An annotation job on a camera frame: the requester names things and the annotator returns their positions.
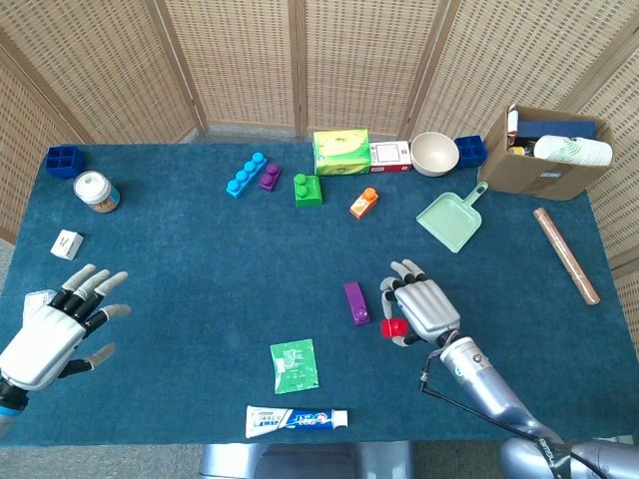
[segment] mint green dustpan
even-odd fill
[[[450,249],[459,252],[481,226],[481,215],[472,204],[488,189],[481,182],[465,199],[444,193],[417,216],[417,222]]]

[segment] dustpan handle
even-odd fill
[[[481,195],[485,193],[486,190],[488,190],[488,183],[479,182],[475,189],[470,192],[470,195],[463,199],[463,203],[467,206],[471,206]]]

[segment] white bowl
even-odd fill
[[[459,150],[453,140],[436,132],[417,135],[410,144],[412,165],[427,177],[440,177],[455,168]]]

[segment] wooden rolling pin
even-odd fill
[[[550,216],[548,215],[546,209],[538,208],[534,211],[534,215],[535,219],[541,226],[541,229],[544,233],[546,233],[546,237],[550,241],[550,244],[552,244],[552,247],[559,256],[559,259],[561,259],[561,262],[563,262],[563,265],[568,271],[568,274],[577,286],[577,289],[579,289],[579,292],[586,301],[586,304],[597,304],[600,301],[599,294],[597,294],[595,288],[592,287],[588,276],[586,276],[585,272],[583,272],[583,269],[581,269],[579,262],[572,254],[572,251],[555,226],[555,223],[553,223],[550,219]]]

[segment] metal base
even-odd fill
[[[412,447],[407,441],[330,445],[207,444],[200,464],[200,478],[282,478],[287,470],[295,472],[305,459],[307,462],[320,459],[326,467],[333,468],[332,477],[336,477],[334,471],[339,469],[342,477],[352,479],[414,478]]]

